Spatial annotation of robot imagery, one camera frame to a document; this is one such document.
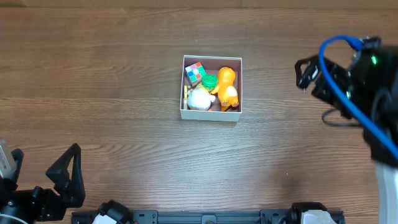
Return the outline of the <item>white plush duck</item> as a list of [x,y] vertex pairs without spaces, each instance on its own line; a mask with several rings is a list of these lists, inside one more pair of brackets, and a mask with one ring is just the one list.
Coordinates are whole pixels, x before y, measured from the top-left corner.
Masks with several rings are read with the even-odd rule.
[[207,111],[210,109],[211,104],[215,102],[215,95],[210,92],[199,83],[187,97],[187,106],[191,110]]

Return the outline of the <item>wooden cat rattle drum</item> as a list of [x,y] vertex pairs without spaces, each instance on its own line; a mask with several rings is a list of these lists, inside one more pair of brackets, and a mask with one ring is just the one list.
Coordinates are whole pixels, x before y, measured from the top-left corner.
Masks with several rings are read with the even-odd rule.
[[188,106],[187,106],[187,100],[188,100],[188,86],[184,85],[183,86],[183,110],[187,110]]

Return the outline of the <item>white cardboard box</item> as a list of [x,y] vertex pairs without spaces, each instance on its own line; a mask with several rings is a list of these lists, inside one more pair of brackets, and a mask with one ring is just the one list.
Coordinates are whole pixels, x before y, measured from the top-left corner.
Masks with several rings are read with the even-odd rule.
[[[215,95],[215,102],[207,111],[183,110],[183,86],[188,86],[188,94],[196,87],[191,86],[185,74],[185,67],[200,62],[207,74],[212,74],[218,77],[218,71],[222,67],[232,68],[236,74],[234,87],[238,91],[239,105],[237,107],[230,106],[226,111],[221,111],[220,101]],[[215,56],[199,56],[199,55],[185,55],[183,57],[183,72],[180,90],[180,115],[182,119],[197,119],[208,121],[233,121],[237,122],[243,112],[243,60],[239,57],[215,57]]]

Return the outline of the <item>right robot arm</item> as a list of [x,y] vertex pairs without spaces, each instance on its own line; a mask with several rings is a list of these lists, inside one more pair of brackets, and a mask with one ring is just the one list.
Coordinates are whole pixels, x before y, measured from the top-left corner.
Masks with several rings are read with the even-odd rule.
[[[348,68],[325,57],[326,48],[339,40],[355,51]],[[378,222],[397,223],[397,46],[383,45],[378,36],[336,35],[318,54],[296,61],[294,69],[298,88],[314,83],[314,97],[357,120],[376,163]]]

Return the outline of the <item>pastel rubiks cube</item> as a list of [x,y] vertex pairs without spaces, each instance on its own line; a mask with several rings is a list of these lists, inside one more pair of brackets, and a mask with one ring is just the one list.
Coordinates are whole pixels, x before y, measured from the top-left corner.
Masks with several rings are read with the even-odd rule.
[[200,62],[196,62],[185,67],[185,74],[191,86],[198,85],[207,75],[203,65]]

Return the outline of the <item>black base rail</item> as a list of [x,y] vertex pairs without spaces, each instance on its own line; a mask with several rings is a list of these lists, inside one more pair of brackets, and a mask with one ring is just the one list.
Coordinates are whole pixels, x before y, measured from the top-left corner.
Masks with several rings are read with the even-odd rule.
[[320,202],[296,202],[289,209],[262,209],[251,212],[159,212],[157,210],[130,210],[110,200],[102,203],[97,210],[74,212],[72,224],[84,223],[130,223],[130,224],[208,224],[208,223],[249,223],[249,224],[301,224],[336,223],[345,224],[342,211],[331,211]]

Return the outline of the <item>green round disc toy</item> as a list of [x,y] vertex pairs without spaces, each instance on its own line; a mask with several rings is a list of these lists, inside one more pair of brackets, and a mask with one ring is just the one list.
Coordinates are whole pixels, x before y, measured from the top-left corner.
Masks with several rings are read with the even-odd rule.
[[201,83],[208,91],[212,91],[218,84],[218,78],[215,75],[207,74],[202,78]]

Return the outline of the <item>orange plastic cat toy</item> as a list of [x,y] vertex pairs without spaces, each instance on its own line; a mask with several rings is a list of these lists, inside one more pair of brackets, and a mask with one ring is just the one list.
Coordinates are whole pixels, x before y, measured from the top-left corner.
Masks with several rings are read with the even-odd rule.
[[230,106],[237,107],[239,105],[238,91],[234,87],[236,74],[232,68],[222,67],[218,71],[218,84],[211,90],[212,95],[217,95],[221,111],[226,111]]

